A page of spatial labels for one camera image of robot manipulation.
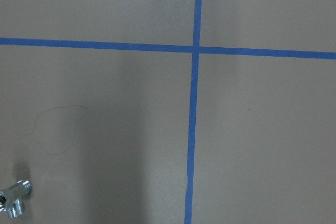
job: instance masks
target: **silver connector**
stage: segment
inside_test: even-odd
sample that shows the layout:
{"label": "silver connector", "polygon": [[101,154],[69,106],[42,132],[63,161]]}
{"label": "silver connector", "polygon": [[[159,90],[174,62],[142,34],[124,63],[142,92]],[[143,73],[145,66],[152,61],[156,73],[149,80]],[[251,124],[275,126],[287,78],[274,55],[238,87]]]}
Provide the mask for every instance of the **silver connector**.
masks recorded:
{"label": "silver connector", "polygon": [[0,190],[0,212],[7,211],[10,218],[23,214],[25,204],[22,197],[31,191],[31,183],[27,180],[20,180],[7,189]]}

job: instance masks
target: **shiny metal part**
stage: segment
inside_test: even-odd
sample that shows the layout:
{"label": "shiny metal part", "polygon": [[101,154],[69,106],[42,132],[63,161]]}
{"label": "shiny metal part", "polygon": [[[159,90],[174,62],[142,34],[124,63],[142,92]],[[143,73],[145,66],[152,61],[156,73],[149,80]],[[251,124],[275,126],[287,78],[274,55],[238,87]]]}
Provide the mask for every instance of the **shiny metal part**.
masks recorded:
{"label": "shiny metal part", "polygon": [[22,197],[31,191],[31,183],[27,180],[20,180],[7,189],[0,190],[0,212],[6,211],[10,218],[23,214],[25,204]]}

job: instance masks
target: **gray panel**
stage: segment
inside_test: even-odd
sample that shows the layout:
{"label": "gray panel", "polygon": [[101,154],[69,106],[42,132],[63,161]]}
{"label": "gray panel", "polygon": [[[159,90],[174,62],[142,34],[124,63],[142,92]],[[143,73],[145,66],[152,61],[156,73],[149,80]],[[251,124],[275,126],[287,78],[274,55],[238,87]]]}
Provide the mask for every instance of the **gray panel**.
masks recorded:
{"label": "gray panel", "polygon": [[0,36],[190,45],[194,0],[0,0]]}
{"label": "gray panel", "polygon": [[336,61],[201,55],[193,223],[336,222]]}
{"label": "gray panel", "polygon": [[0,185],[33,183],[13,223],[183,222],[190,55],[0,55]]}
{"label": "gray panel", "polygon": [[336,51],[335,0],[203,0],[202,45]]}

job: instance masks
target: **vertical blue line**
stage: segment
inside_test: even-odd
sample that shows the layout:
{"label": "vertical blue line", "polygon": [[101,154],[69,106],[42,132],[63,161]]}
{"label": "vertical blue line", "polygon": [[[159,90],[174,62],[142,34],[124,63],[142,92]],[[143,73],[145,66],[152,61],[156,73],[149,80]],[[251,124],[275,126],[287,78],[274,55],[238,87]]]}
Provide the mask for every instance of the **vertical blue line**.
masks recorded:
{"label": "vertical blue line", "polygon": [[194,163],[195,163],[195,134],[197,112],[197,84],[198,84],[198,61],[199,44],[201,37],[201,12],[202,0],[195,0],[194,32],[193,32],[193,56],[191,62],[191,85],[189,107],[189,130],[187,151],[187,189],[185,193],[184,224],[192,223],[193,210],[193,187],[194,187]]}

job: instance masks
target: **blue line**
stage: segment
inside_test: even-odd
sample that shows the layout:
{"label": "blue line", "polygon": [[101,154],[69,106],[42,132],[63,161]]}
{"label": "blue line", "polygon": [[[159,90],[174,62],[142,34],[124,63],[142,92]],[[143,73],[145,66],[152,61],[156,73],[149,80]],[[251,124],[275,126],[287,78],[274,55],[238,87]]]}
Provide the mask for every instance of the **blue line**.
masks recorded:
{"label": "blue line", "polygon": [[193,52],[191,62],[189,130],[188,130],[188,150],[187,150],[187,189],[185,193],[184,224],[192,223],[192,212],[193,212],[198,61],[200,58],[199,57],[200,53],[198,52],[198,50],[201,37],[201,12],[202,12],[202,0],[195,0],[194,32],[193,32],[193,48],[195,51]]}
{"label": "blue line", "polygon": [[316,51],[295,51],[295,50],[273,50],[254,48],[226,48],[226,47],[199,47],[202,54],[219,55],[251,55],[251,56],[272,56],[290,58],[311,58],[311,59],[336,59],[336,52]]}
{"label": "blue line", "polygon": [[188,52],[188,53],[192,53],[194,50],[192,46],[132,44],[132,43],[117,43],[117,42],[75,41],[75,40],[21,39],[21,38],[0,38],[0,45],[94,48],[94,49],[115,49],[115,50],[156,51],[156,52]]}

